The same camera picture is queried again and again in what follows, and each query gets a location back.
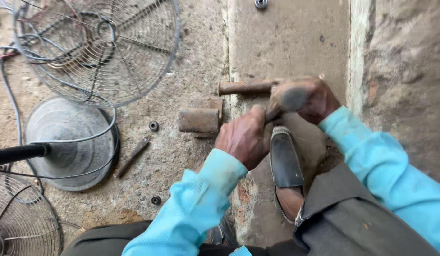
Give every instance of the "black pole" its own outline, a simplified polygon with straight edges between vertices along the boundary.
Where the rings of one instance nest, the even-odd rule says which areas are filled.
[[[33,143],[24,146],[0,149],[0,165],[26,160],[34,157],[44,157],[51,153],[47,143]]]

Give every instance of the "dark gray trousers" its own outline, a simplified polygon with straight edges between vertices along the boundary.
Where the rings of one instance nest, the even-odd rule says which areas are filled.
[[[126,244],[144,232],[150,222],[87,230],[62,256],[120,256]],[[203,244],[200,255],[226,256],[236,248]],[[293,239],[265,249],[247,248],[253,256],[440,255],[403,220],[380,205],[345,164],[315,178]]]

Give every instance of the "light blue sleeve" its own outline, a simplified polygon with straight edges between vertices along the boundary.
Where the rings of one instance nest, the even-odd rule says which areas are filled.
[[[213,149],[198,174],[186,169],[182,180],[171,186],[171,197],[160,213],[122,255],[197,256],[206,231],[220,223],[229,194],[245,174],[247,168],[239,160]],[[234,253],[251,256],[246,247]]]
[[[341,107],[319,127],[371,194],[440,252],[440,184],[411,166],[399,142]]]

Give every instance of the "hand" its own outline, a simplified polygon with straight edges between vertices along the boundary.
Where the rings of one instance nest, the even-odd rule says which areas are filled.
[[[337,108],[341,107],[340,102],[336,99],[331,89],[323,80],[316,77],[302,77],[298,80],[275,86],[271,91],[270,102],[273,106],[282,106],[284,104],[282,99],[285,98],[285,95],[289,95],[291,91],[301,89],[307,95],[305,102],[297,113],[312,124],[318,125],[323,119],[336,111]]]
[[[247,114],[225,123],[215,141],[215,148],[234,156],[250,171],[269,153],[273,124],[264,127],[265,110],[255,105]]]

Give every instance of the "wire fan grill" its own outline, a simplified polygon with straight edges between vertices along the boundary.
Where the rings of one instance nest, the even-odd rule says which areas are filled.
[[[0,256],[57,256],[58,221],[30,183],[0,173]]]
[[[176,0],[15,0],[21,51],[47,86],[97,108],[152,90],[179,41]]]

